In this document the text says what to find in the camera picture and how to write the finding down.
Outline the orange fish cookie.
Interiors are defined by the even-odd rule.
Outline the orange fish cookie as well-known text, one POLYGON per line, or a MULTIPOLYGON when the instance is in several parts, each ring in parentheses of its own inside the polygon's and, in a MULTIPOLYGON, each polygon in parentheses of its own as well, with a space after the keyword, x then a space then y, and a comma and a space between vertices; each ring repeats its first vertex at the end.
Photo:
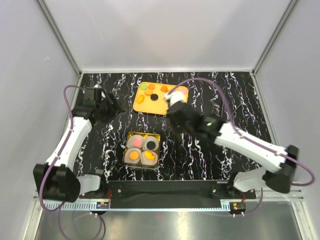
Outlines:
POLYGON ((137 102, 138 104, 141 104, 141 103, 144 101, 144 99, 145 99, 145 96, 144 96, 143 94, 140 94, 140 95, 137 97, 136 102, 137 102))
POLYGON ((154 161, 156 159, 156 155, 153 154, 152 151, 146 150, 144 152, 144 156, 148 161, 154 161))

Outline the gold cookie tin box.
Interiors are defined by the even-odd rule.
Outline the gold cookie tin box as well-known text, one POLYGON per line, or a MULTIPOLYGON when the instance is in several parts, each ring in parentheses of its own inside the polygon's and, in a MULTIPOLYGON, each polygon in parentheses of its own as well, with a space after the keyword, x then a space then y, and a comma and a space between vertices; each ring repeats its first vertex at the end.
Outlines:
POLYGON ((138 169, 149 169, 149 170, 155 170, 158 165, 159 165, 159 161, 160 161, 160 143, 161 143, 161 136, 157 133, 148 133, 148 132, 136 132, 136 131, 130 131, 127 135, 127 139, 126 139, 126 143, 125 143, 125 148, 124 148, 124 154, 123 154, 123 159, 122 159, 122 163, 126 166, 126 167, 130 167, 130 168, 138 168, 138 169), (155 152, 158 155, 158 163, 155 166, 148 166, 148 165, 143 165, 140 161, 137 164, 130 164, 130 163, 125 163, 124 162, 124 157, 125 157, 125 153, 128 150, 127 148, 127 141, 129 139, 129 137, 133 136, 133 135, 141 135, 143 136, 143 138, 145 139, 148 136, 153 136, 155 138, 157 138, 159 140, 159 147, 155 152))

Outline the orange fish cookie top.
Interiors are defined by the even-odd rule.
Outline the orange fish cookie top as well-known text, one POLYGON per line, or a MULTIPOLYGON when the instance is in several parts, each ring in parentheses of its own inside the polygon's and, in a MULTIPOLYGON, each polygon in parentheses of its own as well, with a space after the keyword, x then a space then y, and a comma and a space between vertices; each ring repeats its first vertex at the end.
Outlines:
POLYGON ((148 161, 154 161, 156 159, 156 155, 153 154, 152 151, 146 150, 144 152, 144 156, 148 161))

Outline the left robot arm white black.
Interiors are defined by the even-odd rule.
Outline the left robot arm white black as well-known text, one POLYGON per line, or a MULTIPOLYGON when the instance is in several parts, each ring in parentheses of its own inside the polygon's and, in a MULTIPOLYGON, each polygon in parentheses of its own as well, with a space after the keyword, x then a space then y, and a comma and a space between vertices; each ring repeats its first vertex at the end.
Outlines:
POLYGON ((97 198, 108 193, 101 176, 76 176, 74 164, 81 146, 97 122, 110 123, 125 110, 115 95, 94 86, 80 89, 80 104, 68 108, 68 127, 52 155, 43 164, 36 164, 33 177, 39 198, 73 203, 83 194, 91 192, 97 198))

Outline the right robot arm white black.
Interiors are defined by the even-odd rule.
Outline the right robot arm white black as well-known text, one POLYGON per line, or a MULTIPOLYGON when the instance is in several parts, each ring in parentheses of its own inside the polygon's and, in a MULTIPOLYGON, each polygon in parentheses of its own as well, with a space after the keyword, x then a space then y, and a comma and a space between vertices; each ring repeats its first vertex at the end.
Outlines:
POLYGON ((188 133, 198 140, 229 148, 260 164, 260 168, 236 172, 227 183, 228 195, 239 198, 251 189, 269 187, 288 194, 291 190, 299 149, 294 145, 281 147, 261 140, 215 114, 201 114, 191 105, 177 102, 167 110, 166 117, 177 133, 188 133))

